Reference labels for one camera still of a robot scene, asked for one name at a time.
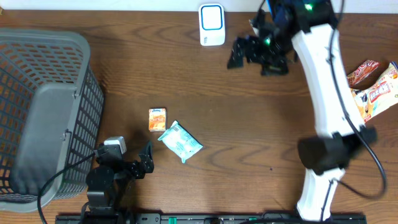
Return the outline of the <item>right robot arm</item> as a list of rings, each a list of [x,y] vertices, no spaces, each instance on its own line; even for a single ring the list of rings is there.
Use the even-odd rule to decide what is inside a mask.
[[[330,1],[268,1],[251,26],[253,36],[234,41],[228,68],[258,63],[264,76],[288,73],[287,53],[300,60],[315,115],[316,135],[298,142],[305,181],[296,210],[303,223],[331,222],[330,206],[350,161],[376,140],[351,95],[338,40],[340,16]]]

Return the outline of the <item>red Top chocolate bar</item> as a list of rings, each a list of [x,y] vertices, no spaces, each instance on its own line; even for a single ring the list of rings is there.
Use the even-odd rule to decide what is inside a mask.
[[[347,75],[347,81],[350,88],[359,86],[363,81],[373,75],[379,68],[380,63],[375,60],[365,60],[355,71]]]

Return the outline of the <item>mint green wipes packet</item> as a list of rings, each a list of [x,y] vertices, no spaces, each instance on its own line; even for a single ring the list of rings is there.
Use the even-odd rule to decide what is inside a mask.
[[[172,123],[171,127],[158,140],[162,141],[167,148],[181,158],[183,164],[203,148],[203,145],[182,127],[177,120]]]

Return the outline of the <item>orange tissue pack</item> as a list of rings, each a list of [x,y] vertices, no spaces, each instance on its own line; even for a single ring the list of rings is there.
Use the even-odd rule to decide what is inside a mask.
[[[167,111],[165,108],[149,109],[149,131],[162,132],[166,130]]]

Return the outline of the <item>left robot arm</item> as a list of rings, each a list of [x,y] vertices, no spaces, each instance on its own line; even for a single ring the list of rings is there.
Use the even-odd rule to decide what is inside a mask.
[[[134,215],[118,203],[132,181],[154,171],[152,143],[140,151],[140,161],[125,161],[125,148],[123,141],[111,141],[95,151],[99,166],[86,176],[88,201],[82,206],[80,223],[134,223]]]

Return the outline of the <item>yellow snack chips bag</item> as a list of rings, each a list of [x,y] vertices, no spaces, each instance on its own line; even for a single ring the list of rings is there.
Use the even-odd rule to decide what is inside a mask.
[[[392,62],[366,90],[351,90],[364,122],[397,104],[397,64]]]

